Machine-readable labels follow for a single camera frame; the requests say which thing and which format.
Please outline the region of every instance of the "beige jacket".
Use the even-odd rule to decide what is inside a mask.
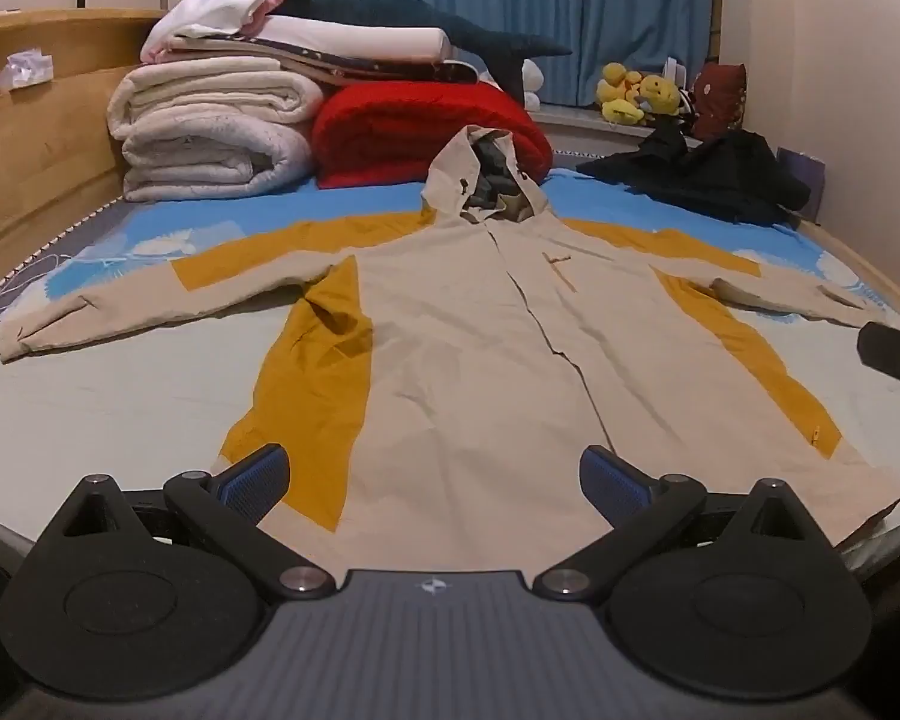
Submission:
[[[523,194],[471,211],[469,143],[485,134]],[[276,535],[337,576],[532,576],[607,531],[578,483],[591,443],[724,493],[782,477],[834,542],[899,498],[725,307],[861,325],[874,304],[674,231],[560,220],[502,132],[458,134],[423,199],[419,214],[300,223],[73,293],[2,324],[2,358],[295,288],[221,454],[288,450],[293,513]]]

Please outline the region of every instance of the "black jacket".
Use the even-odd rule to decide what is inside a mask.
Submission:
[[[585,162],[577,170],[608,184],[628,184],[636,194],[740,223],[786,223],[783,209],[798,211],[810,197],[809,188],[780,166],[767,142],[742,129],[690,149],[677,126],[663,122],[638,151]]]

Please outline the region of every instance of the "wooden bed frame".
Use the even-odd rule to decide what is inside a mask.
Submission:
[[[53,55],[50,84],[0,95],[0,280],[36,250],[122,191],[125,164],[104,111],[139,64],[161,17],[149,10],[47,10],[0,16],[7,55]],[[900,288],[817,225],[799,231],[852,268],[898,312]]]

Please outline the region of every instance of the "red blanket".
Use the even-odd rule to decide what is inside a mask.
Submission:
[[[488,83],[374,81],[336,93],[317,114],[311,143],[317,184],[425,181],[430,162],[468,124],[513,133],[517,164],[538,183],[553,165],[540,128]]]

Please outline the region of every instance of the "yellow fabric panel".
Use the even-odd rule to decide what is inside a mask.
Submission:
[[[272,232],[229,241],[211,250],[173,261],[176,277],[192,292],[269,263],[291,251],[334,252],[348,247],[386,244],[432,224],[436,212],[360,215],[324,221],[299,221]]]
[[[633,248],[645,254],[656,254],[672,259],[703,260],[729,271],[740,271],[751,276],[760,275],[759,263],[730,254],[721,248],[711,247],[679,230],[648,232],[605,221],[584,221],[577,218],[564,218],[562,221],[572,230],[600,238],[615,247]]]
[[[823,404],[787,373],[773,346],[749,324],[730,314],[709,290],[687,279],[655,273],[683,312],[720,338],[724,348],[754,375],[804,439],[829,459],[840,443],[840,431]]]
[[[293,306],[266,353],[253,406],[221,450],[235,463],[266,443],[283,446],[290,457],[284,501],[328,531],[340,523],[350,452],[364,426],[372,346],[357,261],[347,257]]]

